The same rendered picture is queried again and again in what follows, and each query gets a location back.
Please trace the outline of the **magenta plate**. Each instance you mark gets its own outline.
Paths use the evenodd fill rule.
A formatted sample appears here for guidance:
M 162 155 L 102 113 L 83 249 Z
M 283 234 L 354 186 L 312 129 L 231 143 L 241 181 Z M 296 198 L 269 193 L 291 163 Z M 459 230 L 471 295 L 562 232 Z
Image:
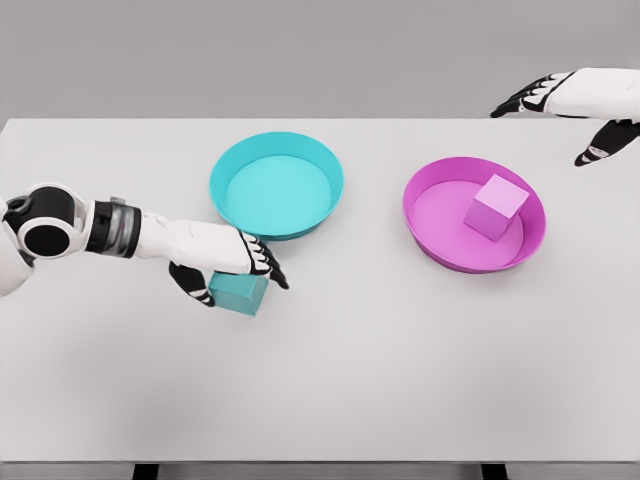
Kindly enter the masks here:
M 456 271 L 490 273 L 529 259 L 546 233 L 543 204 L 519 175 L 489 160 L 449 157 L 405 186 L 403 214 L 417 245 Z

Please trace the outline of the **pink block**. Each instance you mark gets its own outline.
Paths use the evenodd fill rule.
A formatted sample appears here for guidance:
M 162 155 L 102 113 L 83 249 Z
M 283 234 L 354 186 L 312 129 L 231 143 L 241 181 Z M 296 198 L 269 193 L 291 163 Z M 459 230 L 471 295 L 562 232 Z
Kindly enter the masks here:
M 498 241 L 528 197 L 528 191 L 493 175 L 473 197 L 464 223 L 490 240 Z

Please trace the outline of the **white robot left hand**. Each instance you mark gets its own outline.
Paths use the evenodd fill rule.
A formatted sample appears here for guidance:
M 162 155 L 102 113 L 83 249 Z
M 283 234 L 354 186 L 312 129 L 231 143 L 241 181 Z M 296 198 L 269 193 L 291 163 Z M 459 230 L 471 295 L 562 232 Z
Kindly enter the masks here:
M 263 276 L 281 288 L 289 284 L 279 262 L 259 238 L 229 225 L 172 221 L 175 236 L 169 274 L 191 298 L 212 308 L 215 300 L 203 272 L 211 270 L 232 275 Z

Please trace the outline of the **cyan block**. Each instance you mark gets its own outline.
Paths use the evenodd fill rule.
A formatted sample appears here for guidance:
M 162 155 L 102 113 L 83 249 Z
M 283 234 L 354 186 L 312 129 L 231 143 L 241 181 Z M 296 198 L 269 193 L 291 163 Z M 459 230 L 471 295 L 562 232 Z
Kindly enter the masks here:
M 217 307 L 249 316 L 258 312 L 267 287 L 264 276 L 221 272 L 214 273 L 208 285 Z

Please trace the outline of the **cyan plate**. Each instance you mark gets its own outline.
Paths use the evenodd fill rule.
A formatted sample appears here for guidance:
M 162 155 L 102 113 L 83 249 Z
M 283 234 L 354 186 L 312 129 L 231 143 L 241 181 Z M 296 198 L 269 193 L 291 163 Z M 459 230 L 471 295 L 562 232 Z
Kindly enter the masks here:
M 218 214 L 266 240 L 291 240 L 316 229 L 336 208 L 345 178 L 337 156 L 294 132 L 265 132 L 227 149 L 209 178 Z

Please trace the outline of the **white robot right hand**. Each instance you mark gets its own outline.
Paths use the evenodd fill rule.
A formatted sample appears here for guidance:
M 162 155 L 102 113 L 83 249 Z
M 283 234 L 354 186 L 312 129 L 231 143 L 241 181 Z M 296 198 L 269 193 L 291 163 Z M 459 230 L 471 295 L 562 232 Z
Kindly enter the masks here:
M 574 160 L 576 167 L 591 165 L 640 139 L 640 70 L 581 68 L 551 73 L 516 91 L 490 116 L 521 112 L 603 120 L 605 124 Z

